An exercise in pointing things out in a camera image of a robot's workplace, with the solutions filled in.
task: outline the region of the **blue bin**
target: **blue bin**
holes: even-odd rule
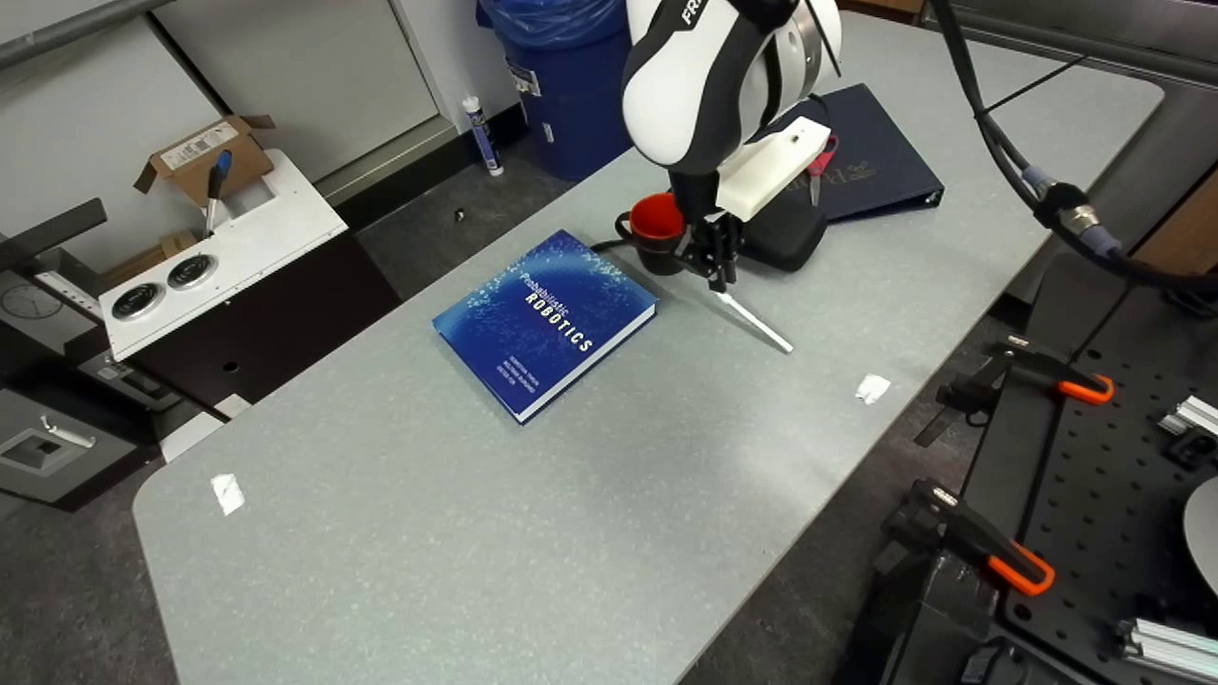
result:
[[[576,182],[628,148],[621,120],[621,76],[634,50],[626,11],[569,45],[521,45],[509,31],[497,34],[524,103],[530,148],[543,171]]]

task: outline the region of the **floor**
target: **floor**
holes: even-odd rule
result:
[[[507,173],[455,173],[394,216],[363,228],[363,244],[400,298],[418,292],[509,223],[564,194],[521,148]],[[977,341],[1002,334],[981,318],[949,364],[971,364]],[[689,681],[833,681],[853,617],[870,597],[870,563],[885,516],[919,475],[961,484],[977,429],[949,422],[933,449],[914,436],[936,414],[925,390],[876,445],[788,559],[710,641]],[[157,597],[130,516],[134,492],[157,462],[136,466],[75,512],[0,502],[0,681],[174,681]]]

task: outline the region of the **cable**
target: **cable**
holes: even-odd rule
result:
[[[1040,166],[1026,159],[1026,152],[1007,138],[1007,129],[989,117],[995,106],[981,103],[975,57],[965,41],[965,25],[957,18],[952,0],[930,0],[939,34],[961,79],[961,92],[967,106],[975,110],[981,144],[1007,182],[1021,194],[1021,202],[1034,214],[1045,228],[1051,228],[1067,247],[1083,251],[1088,261],[1097,261],[1108,272],[1127,276],[1132,286],[1154,286],[1154,287],[1178,287],[1178,292],[1199,292],[1218,298],[1218,272],[1168,272],[1151,261],[1140,261],[1123,251],[1123,244],[1099,223],[1093,202],[1085,190],[1071,182],[1056,182]]]

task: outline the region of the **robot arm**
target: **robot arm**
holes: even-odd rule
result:
[[[831,38],[833,0],[816,0]],[[628,0],[634,57],[626,126],[673,173],[715,173],[828,67],[816,15],[800,0]]]

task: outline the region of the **white tape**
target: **white tape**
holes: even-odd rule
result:
[[[889,377],[863,377],[862,386],[853,390],[863,403],[881,403],[889,394],[890,380]]]
[[[234,516],[245,507],[245,492],[234,470],[215,475],[215,493],[219,493],[225,516]]]

